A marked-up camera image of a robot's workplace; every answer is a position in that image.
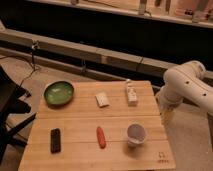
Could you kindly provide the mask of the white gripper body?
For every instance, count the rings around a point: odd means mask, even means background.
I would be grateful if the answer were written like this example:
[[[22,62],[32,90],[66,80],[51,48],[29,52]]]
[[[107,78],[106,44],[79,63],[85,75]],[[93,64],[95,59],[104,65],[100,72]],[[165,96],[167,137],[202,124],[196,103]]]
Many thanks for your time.
[[[174,116],[174,105],[171,103],[160,102],[159,103],[161,121],[163,125],[168,125]]]

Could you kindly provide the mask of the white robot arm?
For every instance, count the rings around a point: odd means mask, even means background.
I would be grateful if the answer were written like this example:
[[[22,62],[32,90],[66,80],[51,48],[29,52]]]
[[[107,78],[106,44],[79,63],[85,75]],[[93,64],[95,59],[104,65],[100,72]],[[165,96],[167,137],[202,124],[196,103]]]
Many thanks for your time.
[[[164,85],[156,94],[162,123],[168,123],[171,112],[186,98],[207,113],[211,147],[213,150],[213,87],[203,81],[205,66],[189,61],[173,66],[164,72]]]

